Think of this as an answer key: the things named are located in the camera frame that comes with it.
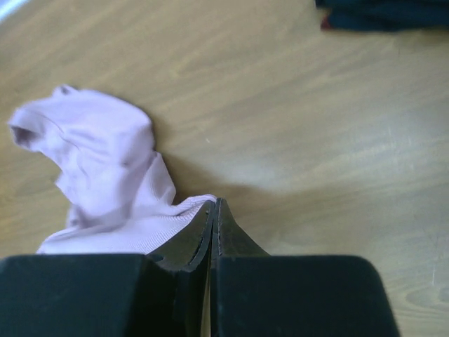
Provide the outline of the pink tank top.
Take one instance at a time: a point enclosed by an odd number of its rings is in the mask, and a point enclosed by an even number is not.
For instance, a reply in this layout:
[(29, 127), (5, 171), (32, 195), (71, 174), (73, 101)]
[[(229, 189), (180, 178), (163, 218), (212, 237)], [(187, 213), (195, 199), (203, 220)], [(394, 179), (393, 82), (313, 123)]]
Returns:
[(174, 202), (151, 119), (111, 95), (59, 86), (17, 108), (8, 125), (16, 145), (59, 167), (55, 184), (70, 203), (65, 228), (41, 243), (40, 254), (147, 254), (214, 200)]

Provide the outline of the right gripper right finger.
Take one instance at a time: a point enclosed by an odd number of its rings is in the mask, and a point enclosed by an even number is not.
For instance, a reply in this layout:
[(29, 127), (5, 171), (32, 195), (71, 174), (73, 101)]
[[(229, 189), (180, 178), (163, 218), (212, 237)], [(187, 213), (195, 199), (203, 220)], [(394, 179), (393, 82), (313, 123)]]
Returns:
[(210, 266), (213, 336), (398, 336), (382, 279), (365, 258), (272, 256), (218, 199)]

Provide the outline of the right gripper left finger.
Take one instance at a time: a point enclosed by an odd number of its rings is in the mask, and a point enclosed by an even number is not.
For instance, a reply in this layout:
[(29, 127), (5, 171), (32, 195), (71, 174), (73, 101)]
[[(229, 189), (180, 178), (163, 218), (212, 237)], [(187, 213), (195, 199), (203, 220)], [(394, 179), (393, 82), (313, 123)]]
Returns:
[(199, 336), (215, 205), (154, 252), (1, 260), (2, 336)]

